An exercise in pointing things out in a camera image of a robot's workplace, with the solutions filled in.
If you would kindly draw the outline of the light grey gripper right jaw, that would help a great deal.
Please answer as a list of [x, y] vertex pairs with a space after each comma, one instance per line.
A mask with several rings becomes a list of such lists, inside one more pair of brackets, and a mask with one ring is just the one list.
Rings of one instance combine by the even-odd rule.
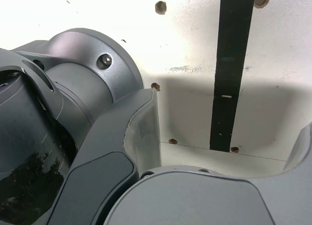
[[107, 225], [309, 225], [312, 127], [304, 127], [281, 174], [233, 178], [182, 170], [139, 181], [116, 202]]

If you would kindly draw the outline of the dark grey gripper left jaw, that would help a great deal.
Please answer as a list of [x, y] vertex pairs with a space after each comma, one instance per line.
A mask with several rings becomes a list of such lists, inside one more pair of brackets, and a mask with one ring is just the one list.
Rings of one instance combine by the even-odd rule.
[[157, 92], [141, 89], [115, 102], [93, 124], [47, 224], [103, 224], [140, 175], [160, 165]]

